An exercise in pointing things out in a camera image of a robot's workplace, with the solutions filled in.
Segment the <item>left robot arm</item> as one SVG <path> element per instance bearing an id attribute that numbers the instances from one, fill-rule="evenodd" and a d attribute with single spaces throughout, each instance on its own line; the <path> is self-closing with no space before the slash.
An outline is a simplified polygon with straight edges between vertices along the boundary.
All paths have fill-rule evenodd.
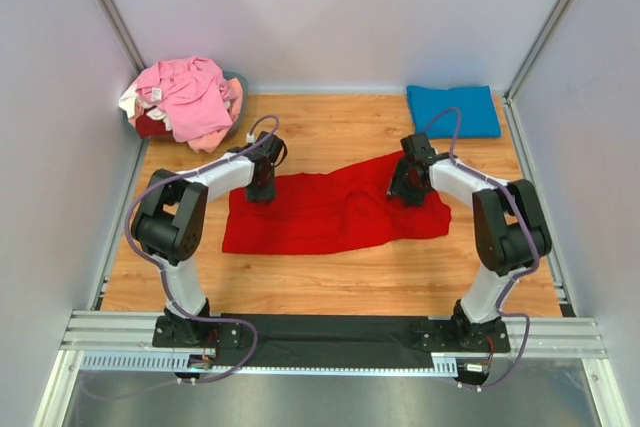
<path id="1" fill-rule="evenodd" d="M 286 158 L 285 142 L 262 132 L 255 141 L 191 171 L 155 171 L 129 213 L 127 241 L 156 265 L 166 296 L 157 318 L 156 347 L 211 347 L 220 331 L 197 273 L 195 254 L 203 237 L 207 205 L 241 189 L 251 203 L 276 198 L 275 169 Z"/>

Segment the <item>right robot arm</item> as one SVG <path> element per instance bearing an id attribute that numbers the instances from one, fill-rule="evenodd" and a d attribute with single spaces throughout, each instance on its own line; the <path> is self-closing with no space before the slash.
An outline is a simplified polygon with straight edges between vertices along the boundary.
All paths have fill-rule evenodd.
<path id="1" fill-rule="evenodd" d="M 387 196 L 418 207 L 431 193 L 445 193 L 472 211 L 480 267 L 468 292 L 446 320 L 421 318 L 410 325 L 426 351 L 506 352 L 502 306 L 517 281 L 549 254 L 552 239 L 535 186 L 526 179 L 498 180 L 451 152 L 439 153 L 426 134 L 401 141 L 402 156 Z"/>

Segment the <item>red t shirt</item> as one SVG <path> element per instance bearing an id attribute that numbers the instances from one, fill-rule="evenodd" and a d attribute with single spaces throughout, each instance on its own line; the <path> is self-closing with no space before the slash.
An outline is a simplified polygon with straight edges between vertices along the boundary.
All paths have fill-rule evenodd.
<path id="1" fill-rule="evenodd" d="M 275 179 L 276 198 L 229 195 L 222 251 L 248 255 L 319 255 L 375 247 L 395 240 L 446 236 L 451 209 L 435 192 L 421 206 L 389 198 L 387 188 L 402 154 L 397 151 L 330 173 Z"/>

